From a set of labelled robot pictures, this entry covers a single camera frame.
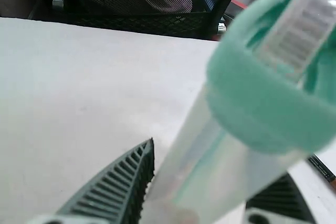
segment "chair backrest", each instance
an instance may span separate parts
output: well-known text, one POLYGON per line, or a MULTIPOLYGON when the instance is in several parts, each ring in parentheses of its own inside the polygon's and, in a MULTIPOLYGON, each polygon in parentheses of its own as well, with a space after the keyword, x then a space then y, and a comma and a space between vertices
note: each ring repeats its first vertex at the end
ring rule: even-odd
POLYGON ((231 0, 64 0, 75 25, 208 38, 231 0))

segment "table surface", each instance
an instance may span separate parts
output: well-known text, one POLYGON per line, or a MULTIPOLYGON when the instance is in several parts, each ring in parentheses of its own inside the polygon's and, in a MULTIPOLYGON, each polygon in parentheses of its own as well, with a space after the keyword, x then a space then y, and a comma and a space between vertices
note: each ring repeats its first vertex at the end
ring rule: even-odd
MULTIPOLYGON (((153 137, 160 165, 217 42, 0 18, 0 222, 53 213, 99 170, 153 137)), ((319 157, 336 173, 336 144, 319 157)), ((336 196, 290 169, 318 223, 336 196)), ((244 206, 218 223, 240 223, 244 206)))

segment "red object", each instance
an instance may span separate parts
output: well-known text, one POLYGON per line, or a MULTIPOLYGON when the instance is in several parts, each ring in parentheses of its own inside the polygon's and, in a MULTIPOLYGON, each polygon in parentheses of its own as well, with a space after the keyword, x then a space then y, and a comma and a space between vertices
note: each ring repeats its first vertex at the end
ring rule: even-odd
POLYGON ((244 5, 242 2, 239 2, 237 0, 231 0, 232 3, 234 3, 235 5, 238 5, 240 8, 246 9, 247 6, 244 5))

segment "black plastic object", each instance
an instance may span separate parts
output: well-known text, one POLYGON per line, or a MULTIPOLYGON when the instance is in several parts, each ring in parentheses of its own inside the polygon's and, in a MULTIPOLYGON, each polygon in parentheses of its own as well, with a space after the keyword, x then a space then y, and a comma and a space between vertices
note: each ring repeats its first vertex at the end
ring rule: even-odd
POLYGON ((154 143, 150 139, 108 165, 57 213, 100 217, 110 223, 137 223, 153 171, 154 143))
POLYGON ((259 208, 309 223, 316 223, 289 174, 280 177, 251 198, 246 204, 246 209, 248 208, 259 208))

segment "transparent cylinder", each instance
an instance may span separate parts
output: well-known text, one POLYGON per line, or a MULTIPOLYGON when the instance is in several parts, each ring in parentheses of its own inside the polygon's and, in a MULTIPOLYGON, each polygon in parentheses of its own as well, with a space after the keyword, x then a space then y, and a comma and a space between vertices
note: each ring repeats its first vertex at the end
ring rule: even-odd
POLYGON ((203 86, 156 174, 141 223, 212 223, 308 155, 252 150, 212 117, 207 92, 203 86))

